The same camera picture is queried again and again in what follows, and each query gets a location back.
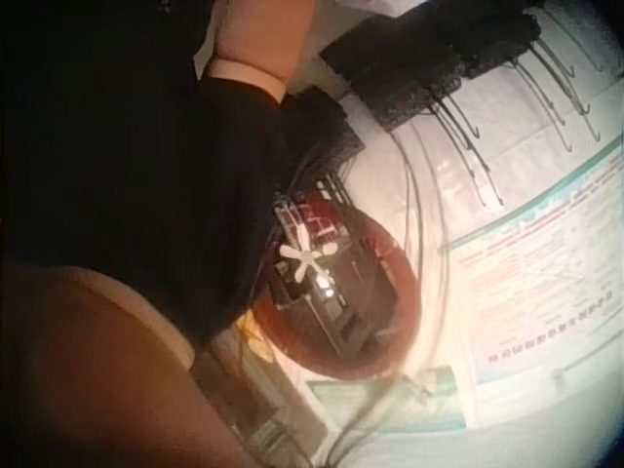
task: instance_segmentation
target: poster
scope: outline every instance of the poster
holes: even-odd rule
[[[427,370],[418,382],[406,375],[399,379],[384,398],[387,405],[375,407],[383,416],[380,420],[375,416],[370,419],[375,422],[374,432],[430,433],[466,428],[451,367]],[[370,400],[374,388],[373,380],[307,383],[338,427],[344,427],[355,411]]]
[[[474,298],[478,384],[537,366],[568,370],[621,335],[621,141],[452,244]]]

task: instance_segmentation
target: hand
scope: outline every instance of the hand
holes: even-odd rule
[[[291,79],[310,28],[316,0],[229,0],[217,29],[211,76],[262,82],[283,90]]]

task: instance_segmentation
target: metal hook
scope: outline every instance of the metal hook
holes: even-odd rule
[[[587,107],[583,108],[583,103],[581,102],[581,99],[578,96],[578,93],[576,92],[576,89],[574,89],[574,86],[572,85],[572,82],[570,81],[570,79],[565,74],[564,74],[564,79],[567,82],[567,85],[569,86],[570,91],[572,92],[572,97],[570,98],[570,100],[572,102],[572,105],[576,109],[576,112],[585,121],[585,124],[587,125],[587,128],[591,132],[592,137],[594,137],[594,140],[595,141],[600,141],[602,139],[602,136],[601,136],[600,132],[596,133],[596,131],[594,130],[594,127],[592,127],[591,122],[587,118],[587,116],[589,115],[589,112],[590,112],[590,110],[592,108],[592,104],[588,103]]]
[[[546,42],[541,37],[537,39],[537,44],[540,45],[540,47],[544,50],[546,55],[551,58],[551,60],[563,73],[565,73],[570,78],[574,78],[576,76],[576,72],[574,71],[574,66],[570,65],[569,70],[568,70],[567,67],[564,65],[564,63],[559,59],[559,57],[557,57],[557,54],[555,54],[555,51],[553,51],[550,48],[550,46],[546,44]]]
[[[557,84],[559,85],[559,87],[562,89],[562,91],[564,92],[564,94],[572,99],[572,91],[570,91],[567,86],[566,83],[564,83],[562,81],[562,78],[557,74],[557,72],[553,69],[553,67],[551,66],[550,63],[548,63],[548,61],[546,61],[546,58],[544,58],[540,53],[538,53],[535,48],[531,45],[528,46],[528,49],[533,53],[534,56],[537,57],[537,59],[539,60],[539,62],[544,66],[544,68],[546,68],[546,71],[548,71],[548,73],[550,74],[550,76],[553,77],[553,79],[557,82]]]
[[[587,128],[592,133],[592,137],[594,137],[594,140],[595,141],[600,141],[601,139],[603,139],[603,136],[601,135],[601,133],[600,132],[596,133],[596,131],[594,130],[594,127],[592,127],[591,122],[587,118],[587,114],[581,114],[581,117],[583,117],[583,120],[585,121],[585,124],[587,124]]]
[[[557,111],[557,108],[555,107],[554,102],[548,99],[548,96],[546,96],[546,92],[542,89],[541,86],[539,86],[539,83],[537,83],[537,80],[535,79],[535,77],[527,70],[527,68],[524,65],[520,63],[520,61],[517,58],[514,58],[512,60],[512,66],[513,68],[516,69],[516,71],[520,74],[520,76],[522,76],[524,79],[528,78],[530,80],[530,82],[535,86],[537,91],[541,94],[542,99],[544,99],[544,102],[546,102],[546,105],[548,106],[548,108],[553,111],[553,113],[557,117],[557,120],[559,120],[559,123],[564,126],[566,124],[566,119],[564,119],[559,114],[559,112]]]
[[[498,191],[498,188],[496,187],[496,184],[494,183],[494,179],[491,177],[491,171],[489,170],[488,163],[486,163],[486,160],[481,156],[481,153],[479,152],[477,147],[473,144],[472,140],[466,135],[466,132],[464,132],[464,129],[462,129],[461,126],[457,123],[457,120],[455,119],[455,117],[450,113],[449,108],[440,99],[437,99],[436,97],[434,97],[434,99],[438,102],[440,107],[442,107],[442,109],[445,111],[445,113],[450,118],[452,123],[457,127],[461,135],[464,137],[464,139],[468,143],[468,146],[470,147],[469,149],[473,153],[475,153],[475,156],[477,157],[479,164],[481,164],[481,167],[484,169],[484,172],[486,173],[487,180],[489,181],[489,184],[491,185],[491,188],[494,191],[494,194],[496,195],[496,199],[498,200],[498,203],[500,204],[501,207],[504,206],[505,204],[503,203],[503,199],[500,196],[500,192]]]
[[[481,188],[479,187],[479,184],[477,183],[477,178],[475,177],[475,172],[470,167],[470,164],[468,164],[468,160],[466,160],[466,157],[464,156],[464,153],[459,148],[459,145],[457,144],[457,141],[455,141],[455,138],[453,138],[452,133],[449,130],[449,127],[447,127],[447,124],[443,120],[442,116],[438,112],[436,112],[431,105],[429,105],[427,107],[431,111],[431,114],[433,116],[435,116],[436,119],[438,119],[438,122],[440,123],[440,126],[444,129],[445,133],[448,136],[448,139],[450,139],[450,141],[452,142],[452,145],[454,146],[455,150],[457,151],[457,154],[459,155],[459,158],[461,159],[461,162],[463,163],[464,167],[466,168],[466,171],[468,171],[468,174],[470,175],[470,179],[472,180],[472,184],[474,185],[475,190],[477,191],[477,195],[479,196],[479,201],[481,202],[481,204],[484,207],[486,207],[487,204],[486,204],[486,201],[484,200],[483,195],[481,194]]]
[[[477,127],[476,125],[474,127],[472,126],[472,124],[468,120],[468,117],[466,117],[466,114],[464,114],[464,111],[461,110],[461,107],[459,107],[459,104],[455,101],[455,99],[453,99],[451,95],[448,95],[448,100],[450,100],[450,103],[452,103],[455,109],[457,109],[457,112],[459,112],[459,115],[461,115],[461,118],[464,119],[464,122],[466,123],[466,126],[470,130],[470,133],[475,138],[481,138],[481,132],[479,131],[479,127]]]
[[[431,115],[434,115],[434,114],[437,115],[438,112],[440,112],[440,105],[438,105],[438,109],[434,109],[432,105],[428,105],[427,108],[430,110],[430,112],[432,112]],[[461,135],[459,134],[455,126],[448,125],[448,127],[449,127],[449,130],[455,135],[455,138],[459,140],[459,143],[463,146],[463,148],[466,151],[470,151],[470,144],[461,137]]]
[[[565,73],[563,74],[564,80],[565,80],[565,83],[564,83],[562,78],[553,69],[551,64],[548,63],[548,61],[546,61],[546,59],[543,56],[541,56],[541,54],[539,54],[533,48],[533,46],[530,46],[530,50],[539,59],[541,64],[544,65],[546,70],[548,70],[548,73],[553,77],[553,79],[557,82],[557,84],[560,86],[560,88],[565,93],[565,95],[569,98],[569,100],[572,103],[572,105],[574,106],[574,109],[576,110],[576,112],[579,115],[589,114],[589,111],[591,109],[591,105],[588,105],[586,108],[583,108],[583,103],[581,102],[580,98],[578,97],[578,94],[576,93],[576,90],[574,89],[574,86],[572,85],[572,82],[567,77],[567,75]]]
[[[535,95],[535,98],[537,99],[537,101],[540,103],[540,105],[542,106],[542,108],[544,109],[544,112],[546,112],[546,114],[548,115],[548,118],[550,119],[550,121],[552,122],[553,126],[555,127],[555,130],[557,131],[557,134],[559,135],[559,138],[561,139],[562,143],[564,144],[564,148],[568,153],[572,152],[572,145],[568,144],[566,142],[566,139],[564,137],[564,134],[562,133],[561,129],[559,128],[559,126],[557,125],[557,122],[555,122],[555,119],[553,118],[553,116],[551,115],[551,113],[548,111],[548,106],[547,104],[540,98],[540,94],[535,90],[535,88],[532,87],[531,85],[531,81],[533,83],[535,83],[533,80],[529,81],[529,79],[525,76],[526,69],[522,66],[521,63],[518,62],[519,67],[516,68],[516,71],[518,71],[518,74],[522,77],[522,79],[525,81],[526,85],[528,86],[528,88],[531,90],[531,92]]]
[[[587,50],[585,49],[585,47],[583,47],[583,45],[580,43],[580,41],[578,39],[576,39],[576,37],[574,37],[572,35],[572,33],[569,31],[569,29],[567,29],[567,27],[565,27],[564,24],[561,23],[557,19],[557,17],[555,17],[555,15],[553,15],[551,12],[549,12],[546,7],[542,7],[542,10],[567,35],[567,37],[569,37],[572,40],[572,42],[574,44],[576,44],[576,47],[578,47],[580,49],[580,51],[587,58],[587,60],[592,64],[592,66],[594,66],[594,68],[596,68],[596,71],[598,71],[599,73],[602,73],[605,70],[605,68],[601,64],[598,64],[592,58],[592,56],[589,55],[589,52],[587,52]]]

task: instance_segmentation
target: skin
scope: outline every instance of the skin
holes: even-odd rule
[[[205,73],[281,101],[314,5],[230,1]],[[9,323],[3,314],[3,344],[19,341],[19,397],[35,438],[91,453],[81,466],[257,466],[179,361],[131,315],[71,283],[3,276],[3,309],[18,317]]]

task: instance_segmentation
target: black shirt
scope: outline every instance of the black shirt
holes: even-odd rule
[[[249,305],[286,154],[272,97],[196,79],[212,3],[26,2],[3,58],[3,257],[111,276],[195,345]]]

